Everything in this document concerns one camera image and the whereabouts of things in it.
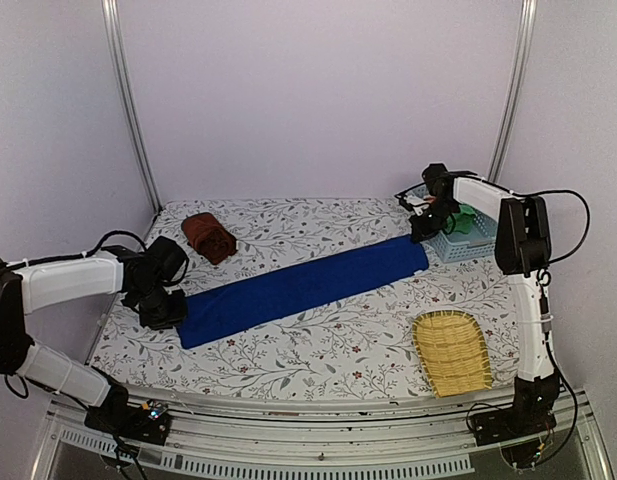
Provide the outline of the blue towel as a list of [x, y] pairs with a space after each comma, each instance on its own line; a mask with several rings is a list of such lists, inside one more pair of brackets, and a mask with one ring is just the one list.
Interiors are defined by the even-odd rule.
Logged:
[[177, 328], [188, 350], [306, 310], [366, 293], [429, 268], [408, 236], [278, 269], [186, 298]]

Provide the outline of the brown towel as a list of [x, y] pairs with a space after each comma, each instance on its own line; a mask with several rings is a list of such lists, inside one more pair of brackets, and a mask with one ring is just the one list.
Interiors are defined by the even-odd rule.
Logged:
[[192, 249], [218, 265], [237, 252], [237, 239], [210, 212], [187, 217], [181, 229]]

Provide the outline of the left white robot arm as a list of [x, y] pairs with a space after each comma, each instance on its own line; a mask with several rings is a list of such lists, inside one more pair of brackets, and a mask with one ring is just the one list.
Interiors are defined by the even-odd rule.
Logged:
[[35, 340], [25, 317], [55, 304], [121, 293], [141, 326], [177, 327], [187, 305], [174, 277], [185, 262], [183, 251], [164, 237], [143, 252], [110, 246], [64, 259], [6, 263], [0, 258], [0, 375], [70, 398], [85, 410], [90, 429], [117, 440], [164, 445], [172, 422], [164, 404], [131, 405], [127, 388], [110, 375]]

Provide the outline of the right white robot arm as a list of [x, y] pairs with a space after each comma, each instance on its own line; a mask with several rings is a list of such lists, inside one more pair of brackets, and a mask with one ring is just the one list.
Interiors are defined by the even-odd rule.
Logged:
[[449, 172], [441, 164], [422, 175], [427, 194], [413, 189], [397, 194], [411, 212], [411, 239], [434, 238], [451, 214], [466, 204], [496, 223], [494, 257], [508, 276], [517, 309], [519, 367], [510, 407], [469, 416], [468, 425], [478, 445], [489, 445], [552, 430], [552, 413], [560, 393], [560, 375], [551, 346], [551, 322], [546, 288], [551, 241], [547, 209], [538, 194], [516, 194], [471, 172]]

